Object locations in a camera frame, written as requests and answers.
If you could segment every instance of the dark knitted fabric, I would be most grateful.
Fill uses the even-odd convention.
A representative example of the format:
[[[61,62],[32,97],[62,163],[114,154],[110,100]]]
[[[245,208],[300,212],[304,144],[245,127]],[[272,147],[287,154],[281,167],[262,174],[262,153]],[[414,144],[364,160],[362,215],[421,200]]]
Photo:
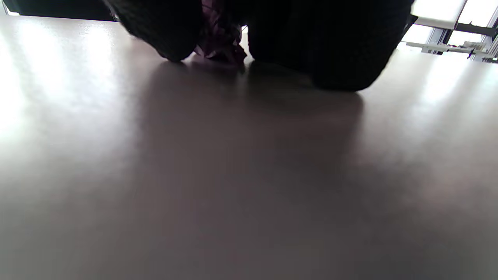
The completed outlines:
[[[202,28],[201,0],[108,0],[127,30],[163,57],[190,55]],[[256,60],[310,74],[326,89],[356,91],[380,75],[401,40],[413,0],[232,0],[249,25]]]

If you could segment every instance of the black object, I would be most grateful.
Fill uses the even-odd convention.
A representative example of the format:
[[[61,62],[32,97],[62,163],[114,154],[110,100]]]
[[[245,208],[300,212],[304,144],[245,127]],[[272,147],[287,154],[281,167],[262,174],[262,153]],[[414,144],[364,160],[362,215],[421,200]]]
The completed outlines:
[[[3,0],[21,15],[114,21],[101,0]]]
[[[108,0],[133,35],[172,61],[188,57],[202,27],[198,0]],[[357,91],[386,66],[407,25],[413,0],[233,0],[227,10],[249,27],[256,60],[309,73],[315,85]],[[345,24],[361,18],[358,28]],[[347,52],[336,49],[348,42]]]

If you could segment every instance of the purple fabric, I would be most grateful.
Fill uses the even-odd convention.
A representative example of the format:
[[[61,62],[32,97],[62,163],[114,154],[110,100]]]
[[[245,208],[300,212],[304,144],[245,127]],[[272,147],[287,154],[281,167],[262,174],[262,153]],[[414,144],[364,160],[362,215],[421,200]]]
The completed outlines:
[[[239,45],[241,26],[225,10],[225,0],[202,0],[204,25],[195,53],[242,65],[247,54]]]

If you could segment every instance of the table surface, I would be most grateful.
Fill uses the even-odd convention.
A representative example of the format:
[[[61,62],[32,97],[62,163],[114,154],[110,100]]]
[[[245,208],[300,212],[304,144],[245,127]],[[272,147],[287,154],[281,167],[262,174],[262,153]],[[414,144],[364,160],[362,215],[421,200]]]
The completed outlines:
[[[498,276],[498,65],[397,52],[359,93],[0,19],[2,280]]]

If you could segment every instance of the gray table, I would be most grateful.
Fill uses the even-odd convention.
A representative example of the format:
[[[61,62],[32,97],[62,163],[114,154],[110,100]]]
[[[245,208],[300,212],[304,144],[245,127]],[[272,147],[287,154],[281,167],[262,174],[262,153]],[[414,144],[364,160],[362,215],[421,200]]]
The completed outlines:
[[[0,279],[498,276],[498,66],[396,53],[358,94],[0,19]]]

